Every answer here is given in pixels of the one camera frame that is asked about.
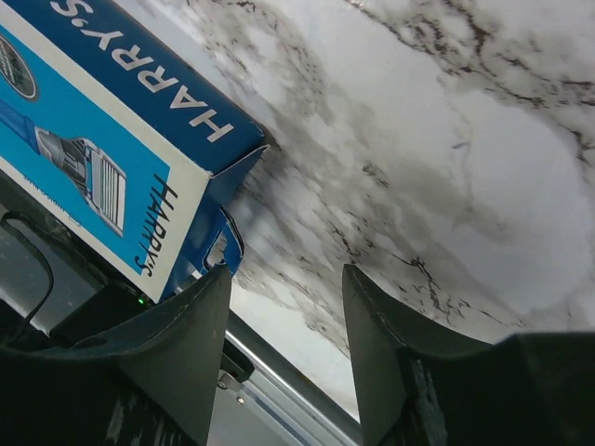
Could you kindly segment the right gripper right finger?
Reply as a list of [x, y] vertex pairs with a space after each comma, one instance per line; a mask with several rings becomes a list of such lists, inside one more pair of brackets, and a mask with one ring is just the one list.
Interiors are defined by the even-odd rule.
[[590, 445], [594, 335], [448, 329], [347, 265], [342, 294], [367, 445]]

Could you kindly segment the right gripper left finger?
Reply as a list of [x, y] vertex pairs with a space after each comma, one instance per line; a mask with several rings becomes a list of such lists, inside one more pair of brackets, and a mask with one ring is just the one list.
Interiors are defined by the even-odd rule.
[[206, 444], [230, 299], [218, 266], [70, 348], [2, 348], [2, 443]]

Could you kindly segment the blue Harrys razor box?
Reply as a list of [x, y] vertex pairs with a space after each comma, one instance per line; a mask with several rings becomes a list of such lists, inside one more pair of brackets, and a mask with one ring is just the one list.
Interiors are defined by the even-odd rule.
[[153, 301], [210, 252], [268, 147], [248, 114], [113, 1], [1, 5], [1, 167]]

